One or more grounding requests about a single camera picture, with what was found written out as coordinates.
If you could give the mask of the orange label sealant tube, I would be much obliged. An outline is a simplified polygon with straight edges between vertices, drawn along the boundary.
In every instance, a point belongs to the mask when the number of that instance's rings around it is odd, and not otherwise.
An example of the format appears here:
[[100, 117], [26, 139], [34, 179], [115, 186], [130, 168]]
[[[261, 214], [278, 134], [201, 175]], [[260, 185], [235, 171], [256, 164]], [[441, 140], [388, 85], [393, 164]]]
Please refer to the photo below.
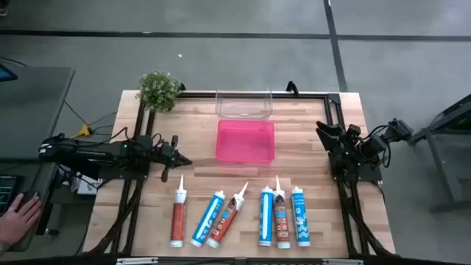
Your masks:
[[230, 229], [231, 224], [244, 205], [244, 194], [247, 186], [248, 183], [245, 183], [244, 187], [237, 194], [233, 195], [233, 198], [229, 201], [227, 207], [223, 210], [219, 220], [210, 232], [210, 237], [206, 241], [206, 244], [210, 247], [218, 248], [221, 244], [227, 231]]
[[274, 192], [275, 225], [278, 249], [291, 247], [288, 226], [288, 214], [286, 209], [286, 194], [280, 187], [279, 177], [276, 176], [276, 189]]
[[185, 201], [187, 191], [184, 187], [184, 175], [180, 177], [178, 189], [174, 192], [174, 204], [171, 220], [171, 235], [169, 245], [172, 248], [181, 248], [183, 246], [185, 230]]

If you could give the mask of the clear plastic bin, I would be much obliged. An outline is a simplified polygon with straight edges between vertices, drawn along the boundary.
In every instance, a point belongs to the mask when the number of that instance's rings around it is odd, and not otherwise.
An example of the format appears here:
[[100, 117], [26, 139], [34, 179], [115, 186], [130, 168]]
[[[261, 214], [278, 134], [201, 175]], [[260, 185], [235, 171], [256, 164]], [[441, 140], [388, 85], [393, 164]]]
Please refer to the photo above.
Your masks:
[[216, 114], [222, 119], [262, 120], [272, 115], [272, 91], [217, 91]]

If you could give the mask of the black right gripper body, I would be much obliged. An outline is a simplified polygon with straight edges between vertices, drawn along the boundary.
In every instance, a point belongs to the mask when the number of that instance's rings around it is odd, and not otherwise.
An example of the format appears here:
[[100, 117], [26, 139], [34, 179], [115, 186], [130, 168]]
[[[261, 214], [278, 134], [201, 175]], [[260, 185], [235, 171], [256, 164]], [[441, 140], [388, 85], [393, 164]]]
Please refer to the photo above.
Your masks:
[[348, 154], [352, 154], [352, 153], [356, 152], [356, 145], [361, 140], [361, 136], [358, 139], [355, 139], [355, 140], [352, 141], [346, 135], [347, 129], [344, 129], [344, 134], [341, 137], [342, 145], [339, 147], [339, 152], [340, 153], [345, 153], [346, 152]]

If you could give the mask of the green potted plant black pot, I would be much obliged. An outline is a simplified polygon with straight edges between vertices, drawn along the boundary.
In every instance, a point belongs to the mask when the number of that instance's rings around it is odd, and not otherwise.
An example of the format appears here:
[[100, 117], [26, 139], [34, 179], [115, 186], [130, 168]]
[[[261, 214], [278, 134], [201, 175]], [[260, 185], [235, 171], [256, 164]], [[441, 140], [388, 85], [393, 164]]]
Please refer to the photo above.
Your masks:
[[181, 91], [181, 81], [161, 71], [152, 71], [144, 74], [138, 83], [137, 98], [148, 110], [158, 113], [170, 111], [175, 105]]

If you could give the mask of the black aluminium table frame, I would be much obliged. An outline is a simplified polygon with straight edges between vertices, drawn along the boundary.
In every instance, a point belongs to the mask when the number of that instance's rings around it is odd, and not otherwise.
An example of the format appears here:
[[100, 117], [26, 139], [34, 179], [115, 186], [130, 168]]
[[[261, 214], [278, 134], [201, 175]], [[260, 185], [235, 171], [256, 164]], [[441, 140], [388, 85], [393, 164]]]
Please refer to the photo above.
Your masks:
[[[275, 124], [275, 158], [269, 164], [224, 163], [216, 153], [216, 111], [258, 117], [269, 113]], [[286, 92], [222, 93], [209, 98], [194, 92], [182, 96], [167, 113], [156, 115], [153, 130], [161, 137], [179, 138], [178, 149], [190, 166], [169, 172], [151, 166], [144, 182], [132, 246], [135, 256], [205, 256], [249, 258], [344, 258], [347, 245], [338, 189], [328, 157], [316, 134], [316, 122], [325, 120], [325, 102], [318, 93], [293, 96]], [[293, 244], [287, 250], [258, 243], [260, 192], [280, 186], [305, 192], [309, 247]], [[195, 247], [191, 236], [217, 191], [227, 198], [243, 191], [245, 203], [217, 248]]]

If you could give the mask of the blue lit screen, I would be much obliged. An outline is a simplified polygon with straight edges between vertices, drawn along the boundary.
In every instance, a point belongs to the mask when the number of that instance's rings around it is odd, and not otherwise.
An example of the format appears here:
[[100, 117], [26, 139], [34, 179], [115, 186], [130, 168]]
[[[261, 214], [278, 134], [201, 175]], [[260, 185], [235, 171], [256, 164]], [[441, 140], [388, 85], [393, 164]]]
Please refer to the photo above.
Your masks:
[[17, 80], [18, 76], [0, 63], [0, 82]]

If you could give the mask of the blue silicone tube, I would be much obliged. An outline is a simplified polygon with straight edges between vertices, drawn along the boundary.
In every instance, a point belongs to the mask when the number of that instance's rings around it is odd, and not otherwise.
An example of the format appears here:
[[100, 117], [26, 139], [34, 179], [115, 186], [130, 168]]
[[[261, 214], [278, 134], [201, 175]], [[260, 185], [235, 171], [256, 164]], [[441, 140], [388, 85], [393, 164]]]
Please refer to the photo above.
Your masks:
[[213, 223], [216, 217], [221, 210], [223, 202], [225, 200], [225, 195], [223, 191], [217, 191], [211, 198], [208, 206], [203, 213], [202, 218], [199, 221], [199, 224], [196, 227], [192, 237], [191, 237], [191, 244], [195, 247], [201, 247], [204, 243], [210, 229], [213, 226]]
[[291, 191], [291, 202], [294, 213], [297, 245], [299, 247], [309, 247], [311, 240], [310, 231], [308, 229], [304, 191], [298, 186], [295, 186]]
[[259, 245], [262, 247], [272, 245], [273, 199], [274, 193], [270, 187], [261, 190]]

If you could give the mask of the silver metal bracket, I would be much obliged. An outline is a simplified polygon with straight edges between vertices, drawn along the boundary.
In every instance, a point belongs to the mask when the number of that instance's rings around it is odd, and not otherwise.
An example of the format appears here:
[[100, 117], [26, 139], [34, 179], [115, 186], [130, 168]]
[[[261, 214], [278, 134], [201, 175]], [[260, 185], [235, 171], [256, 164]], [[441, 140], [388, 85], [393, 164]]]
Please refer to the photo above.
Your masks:
[[151, 265], [159, 262], [158, 257], [118, 258], [116, 265]]
[[329, 258], [323, 259], [322, 265], [364, 265], [362, 260]]

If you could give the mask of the pink plastic bin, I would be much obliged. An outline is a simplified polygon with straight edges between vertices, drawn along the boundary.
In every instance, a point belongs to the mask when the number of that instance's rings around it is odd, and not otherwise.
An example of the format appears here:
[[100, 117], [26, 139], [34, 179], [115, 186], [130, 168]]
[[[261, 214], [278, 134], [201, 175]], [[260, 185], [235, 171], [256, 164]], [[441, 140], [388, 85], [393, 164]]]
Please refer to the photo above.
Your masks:
[[270, 164], [275, 159], [275, 124], [262, 120], [220, 120], [215, 156], [222, 162]]

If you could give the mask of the grey side desk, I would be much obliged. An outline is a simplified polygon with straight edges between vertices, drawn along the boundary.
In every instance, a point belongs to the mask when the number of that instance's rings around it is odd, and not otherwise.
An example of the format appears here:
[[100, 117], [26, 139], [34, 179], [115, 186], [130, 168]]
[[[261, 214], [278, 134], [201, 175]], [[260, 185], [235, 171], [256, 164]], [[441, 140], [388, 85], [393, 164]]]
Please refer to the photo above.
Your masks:
[[39, 147], [52, 137], [75, 70], [63, 67], [18, 67], [17, 79], [0, 82], [0, 175], [19, 176], [16, 193], [25, 200], [37, 194], [47, 203], [56, 172], [39, 160]]

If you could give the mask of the black keyboard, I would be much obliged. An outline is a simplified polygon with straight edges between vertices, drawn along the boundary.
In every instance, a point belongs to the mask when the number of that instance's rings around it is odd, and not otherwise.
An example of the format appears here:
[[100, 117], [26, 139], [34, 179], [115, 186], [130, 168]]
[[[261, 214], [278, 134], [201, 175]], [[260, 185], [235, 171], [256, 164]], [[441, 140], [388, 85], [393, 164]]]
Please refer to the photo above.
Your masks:
[[0, 175], [0, 216], [8, 210], [17, 195], [20, 177]]

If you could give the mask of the grey metal table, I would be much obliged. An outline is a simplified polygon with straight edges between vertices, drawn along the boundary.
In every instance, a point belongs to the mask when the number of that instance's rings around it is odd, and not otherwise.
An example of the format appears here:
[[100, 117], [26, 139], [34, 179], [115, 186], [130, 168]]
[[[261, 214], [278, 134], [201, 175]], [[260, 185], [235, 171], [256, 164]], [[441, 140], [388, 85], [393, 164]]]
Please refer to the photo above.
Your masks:
[[431, 213], [471, 209], [471, 94], [449, 106], [408, 141], [427, 142], [447, 201]]

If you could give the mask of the person's hand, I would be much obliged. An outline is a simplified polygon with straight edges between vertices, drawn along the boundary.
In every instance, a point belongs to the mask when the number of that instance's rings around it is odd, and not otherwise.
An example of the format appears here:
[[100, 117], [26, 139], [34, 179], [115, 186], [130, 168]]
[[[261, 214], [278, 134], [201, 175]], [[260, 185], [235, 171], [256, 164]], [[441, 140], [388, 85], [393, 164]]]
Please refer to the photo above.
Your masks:
[[7, 251], [18, 243], [39, 220], [42, 202], [38, 195], [20, 206], [24, 195], [19, 194], [0, 217], [0, 252]]

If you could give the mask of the white paper sheet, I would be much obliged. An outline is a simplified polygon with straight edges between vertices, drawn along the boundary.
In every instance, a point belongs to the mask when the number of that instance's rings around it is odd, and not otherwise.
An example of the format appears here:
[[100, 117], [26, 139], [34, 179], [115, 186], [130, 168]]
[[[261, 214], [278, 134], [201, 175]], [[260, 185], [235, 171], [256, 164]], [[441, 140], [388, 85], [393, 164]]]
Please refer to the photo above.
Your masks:
[[102, 180], [80, 175], [71, 178], [71, 192], [78, 195], [96, 195]]

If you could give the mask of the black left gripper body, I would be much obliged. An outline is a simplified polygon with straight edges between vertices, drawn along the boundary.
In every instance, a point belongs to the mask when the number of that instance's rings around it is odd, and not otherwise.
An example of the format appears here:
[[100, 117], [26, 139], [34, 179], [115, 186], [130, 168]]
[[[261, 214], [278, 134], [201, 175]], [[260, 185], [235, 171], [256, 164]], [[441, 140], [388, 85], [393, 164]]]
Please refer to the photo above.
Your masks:
[[166, 183], [168, 181], [169, 171], [174, 168], [174, 161], [176, 159], [178, 141], [179, 141], [179, 137], [177, 135], [173, 135], [170, 143], [169, 142], [163, 142], [163, 144], [169, 144], [169, 145], [172, 145], [174, 147], [174, 154], [173, 154], [171, 159], [166, 159], [165, 157], [160, 155], [162, 157], [163, 165], [164, 165], [164, 169], [163, 169], [163, 172], [162, 172], [162, 175], [161, 175], [161, 180], [164, 183]]

